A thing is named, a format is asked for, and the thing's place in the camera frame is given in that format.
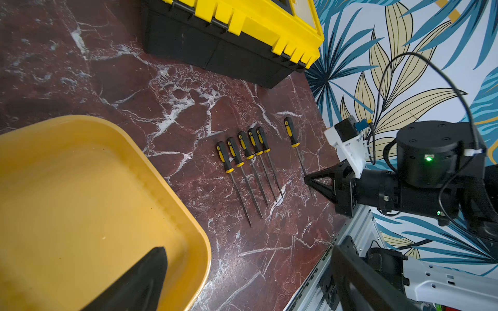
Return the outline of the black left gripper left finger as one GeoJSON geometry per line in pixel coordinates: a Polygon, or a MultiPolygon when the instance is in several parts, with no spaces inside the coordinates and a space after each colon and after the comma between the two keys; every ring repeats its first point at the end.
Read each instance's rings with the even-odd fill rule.
{"type": "Polygon", "coordinates": [[[155,247],[84,310],[157,310],[167,274],[167,253],[155,247]]]}

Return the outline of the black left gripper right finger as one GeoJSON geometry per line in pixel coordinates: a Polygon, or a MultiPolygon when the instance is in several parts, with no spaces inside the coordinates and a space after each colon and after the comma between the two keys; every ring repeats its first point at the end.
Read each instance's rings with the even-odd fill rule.
{"type": "Polygon", "coordinates": [[[332,276],[343,310],[416,310],[414,304],[347,246],[334,246],[332,276]]]}

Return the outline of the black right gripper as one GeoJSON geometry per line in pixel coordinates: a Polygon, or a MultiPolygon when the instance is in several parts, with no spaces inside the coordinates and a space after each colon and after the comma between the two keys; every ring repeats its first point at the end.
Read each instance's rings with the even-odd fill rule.
{"type": "Polygon", "coordinates": [[[397,210],[397,177],[390,171],[366,169],[357,178],[344,160],[338,165],[308,174],[304,182],[335,206],[335,212],[352,218],[359,206],[375,207],[383,213],[397,210]]]}

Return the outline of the yellow plastic storage tray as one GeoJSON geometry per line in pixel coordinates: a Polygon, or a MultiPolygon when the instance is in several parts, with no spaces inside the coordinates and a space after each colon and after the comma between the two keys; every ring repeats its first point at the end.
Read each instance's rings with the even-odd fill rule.
{"type": "Polygon", "coordinates": [[[157,310],[189,310],[210,242],[124,130],[74,115],[1,135],[2,310],[83,310],[155,247],[157,310]]]}

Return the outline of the yellow black file tool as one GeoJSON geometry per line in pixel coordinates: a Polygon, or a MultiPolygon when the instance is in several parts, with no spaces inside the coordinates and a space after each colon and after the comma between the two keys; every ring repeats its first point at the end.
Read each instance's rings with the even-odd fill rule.
{"type": "Polygon", "coordinates": [[[303,162],[302,154],[300,151],[300,141],[298,138],[297,131],[294,127],[292,117],[288,116],[283,121],[284,121],[284,125],[286,128],[287,134],[289,136],[290,142],[291,142],[291,146],[293,147],[293,149],[296,150],[296,154],[298,156],[300,166],[302,167],[303,174],[304,174],[304,176],[306,176],[307,172],[306,172],[306,169],[304,167],[304,162],[303,162]]]}
{"type": "Polygon", "coordinates": [[[258,172],[255,168],[255,164],[254,164],[254,159],[255,159],[255,155],[254,153],[250,150],[250,147],[252,146],[251,143],[250,143],[250,140],[248,138],[248,135],[246,132],[244,131],[240,131],[238,134],[237,134],[238,138],[239,138],[239,142],[240,142],[240,145],[243,149],[243,152],[245,153],[245,156],[246,156],[246,159],[249,161],[250,163],[250,167],[252,168],[252,171],[254,173],[254,176],[255,176],[255,180],[258,184],[258,187],[259,187],[259,190],[261,192],[261,194],[263,195],[263,199],[266,203],[266,205],[268,206],[268,199],[267,199],[267,196],[264,192],[264,189],[263,189],[263,185],[261,183],[261,180],[259,179],[259,175],[258,175],[258,172]]]}
{"type": "Polygon", "coordinates": [[[268,139],[267,139],[267,136],[266,136],[266,133],[265,133],[263,127],[262,126],[257,127],[256,133],[257,133],[258,139],[261,143],[261,146],[263,147],[263,152],[267,155],[267,158],[268,158],[269,163],[271,165],[272,173],[273,173],[273,176],[275,178],[278,190],[279,190],[281,196],[283,196],[283,191],[281,190],[280,182],[278,181],[278,176],[277,176],[277,173],[276,173],[276,170],[274,167],[274,163],[271,159],[271,155],[270,155],[271,148],[269,146],[268,139]]]}
{"type": "Polygon", "coordinates": [[[232,164],[230,163],[230,159],[229,159],[229,156],[228,156],[228,150],[226,148],[226,145],[225,143],[223,143],[222,141],[219,141],[217,144],[216,144],[216,149],[217,149],[217,153],[219,154],[219,157],[220,157],[220,160],[222,161],[223,163],[223,167],[224,167],[224,170],[225,172],[231,177],[232,179],[232,182],[233,182],[233,185],[236,189],[236,193],[238,195],[238,198],[239,198],[239,201],[241,202],[241,205],[242,205],[242,209],[244,211],[244,214],[246,216],[246,219],[248,221],[248,224],[249,226],[251,227],[252,224],[251,224],[251,221],[250,221],[250,218],[249,218],[249,215],[247,213],[247,210],[246,210],[246,206],[245,206],[245,203],[243,201],[243,198],[241,196],[241,192],[237,186],[237,183],[235,181],[235,178],[233,177],[233,174],[232,172],[234,171],[233,167],[232,167],[232,164]]]}
{"type": "Polygon", "coordinates": [[[259,208],[259,204],[258,204],[257,200],[255,199],[253,189],[251,188],[251,185],[249,183],[248,176],[246,175],[245,170],[243,168],[243,165],[245,163],[242,160],[239,148],[238,148],[237,143],[236,143],[236,139],[234,137],[229,137],[226,140],[226,143],[228,145],[228,148],[230,149],[231,155],[233,156],[233,158],[234,158],[234,160],[236,162],[237,167],[239,167],[241,169],[241,171],[242,171],[242,174],[243,174],[243,176],[245,178],[245,181],[246,181],[246,185],[247,185],[247,187],[248,187],[248,189],[250,191],[250,195],[251,195],[252,200],[254,202],[254,205],[255,205],[255,207],[256,207],[256,209],[258,211],[258,214],[259,214],[260,218],[263,218],[263,215],[262,215],[261,210],[259,208]]]}
{"type": "Polygon", "coordinates": [[[265,163],[263,161],[263,149],[262,149],[261,143],[259,142],[259,139],[258,139],[258,136],[257,136],[255,128],[250,128],[248,130],[248,135],[249,135],[250,142],[251,142],[251,144],[253,146],[255,155],[259,159],[259,162],[261,163],[261,165],[263,167],[264,174],[265,174],[265,177],[267,179],[267,183],[268,183],[268,185],[269,185],[269,187],[271,189],[271,193],[272,193],[275,201],[277,202],[277,197],[276,197],[276,195],[274,193],[274,188],[273,188],[271,180],[269,178],[267,167],[266,167],[266,165],[265,165],[265,163]]]}

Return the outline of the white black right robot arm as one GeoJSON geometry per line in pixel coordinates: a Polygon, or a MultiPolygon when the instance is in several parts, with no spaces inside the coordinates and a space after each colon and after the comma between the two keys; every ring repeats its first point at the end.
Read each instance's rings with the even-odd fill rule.
{"type": "MultiPolygon", "coordinates": [[[[440,227],[456,225],[475,238],[497,242],[497,167],[485,165],[486,145],[473,123],[423,121],[403,127],[384,149],[396,147],[398,164],[386,171],[366,168],[370,151],[361,137],[364,121],[347,119],[326,131],[346,159],[308,174],[305,184],[340,215],[357,218],[369,207],[428,216],[440,227]]],[[[359,248],[359,236],[333,244],[319,286],[335,310],[415,310],[434,303],[458,310],[496,310],[497,281],[409,258],[398,250],[359,248]]]]}

